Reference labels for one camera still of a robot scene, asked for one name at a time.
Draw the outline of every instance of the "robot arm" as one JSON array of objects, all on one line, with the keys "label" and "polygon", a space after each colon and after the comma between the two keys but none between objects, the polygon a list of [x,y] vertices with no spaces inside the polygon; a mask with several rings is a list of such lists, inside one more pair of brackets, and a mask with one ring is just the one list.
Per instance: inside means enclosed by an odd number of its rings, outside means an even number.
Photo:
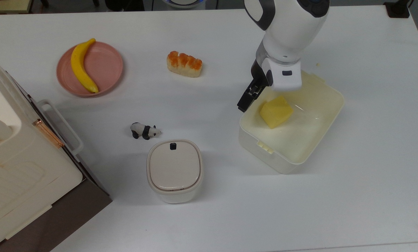
[{"label": "robot arm", "polygon": [[254,80],[238,103],[246,111],[265,86],[301,88],[300,54],[326,20],[329,0],[244,0],[249,17],[265,31],[251,69]]}]

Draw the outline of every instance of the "bread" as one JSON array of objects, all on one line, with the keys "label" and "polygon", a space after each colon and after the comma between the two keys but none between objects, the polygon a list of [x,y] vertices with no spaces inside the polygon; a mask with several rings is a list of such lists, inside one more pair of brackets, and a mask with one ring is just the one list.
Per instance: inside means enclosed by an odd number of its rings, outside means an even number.
[{"label": "bread", "polygon": [[172,51],[167,56],[167,68],[179,75],[198,77],[202,67],[203,62],[200,59],[195,59],[185,53],[178,54],[177,51]]}]

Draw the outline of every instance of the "panda figurine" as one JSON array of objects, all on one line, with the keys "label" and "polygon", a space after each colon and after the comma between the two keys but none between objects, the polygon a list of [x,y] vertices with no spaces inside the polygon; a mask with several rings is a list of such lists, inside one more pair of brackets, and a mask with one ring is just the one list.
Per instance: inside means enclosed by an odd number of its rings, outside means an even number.
[{"label": "panda figurine", "polygon": [[156,125],[153,125],[153,128],[148,125],[143,125],[141,123],[135,122],[130,126],[133,137],[138,139],[141,135],[143,139],[148,140],[151,136],[156,136],[161,134],[161,131],[156,128]]}]

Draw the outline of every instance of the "metal latch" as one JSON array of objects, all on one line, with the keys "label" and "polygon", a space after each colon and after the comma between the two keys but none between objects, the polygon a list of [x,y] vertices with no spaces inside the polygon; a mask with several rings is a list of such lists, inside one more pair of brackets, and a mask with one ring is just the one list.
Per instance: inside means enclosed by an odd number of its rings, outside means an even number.
[{"label": "metal latch", "polygon": [[55,135],[49,127],[47,127],[46,124],[41,121],[41,119],[38,118],[38,120],[33,122],[33,125],[44,135],[47,137],[47,139],[55,145],[57,148],[61,148],[64,146],[64,144],[61,142],[61,140]]}]

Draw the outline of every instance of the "pink plate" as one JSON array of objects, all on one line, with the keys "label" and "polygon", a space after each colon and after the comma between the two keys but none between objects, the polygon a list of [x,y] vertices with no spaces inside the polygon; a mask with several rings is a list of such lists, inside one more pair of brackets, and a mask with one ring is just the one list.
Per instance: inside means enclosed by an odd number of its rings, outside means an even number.
[{"label": "pink plate", "polygon": [[81,85],[70,66],[75,46],[61,56],[57,66],[57,79],[61,86],[81,97],[98,96],[110,91],[119,80],[124,68],[122,57],[114,47],[96,41],[84,56],[84,69],[96,83],[99,92],[92,94]]}]

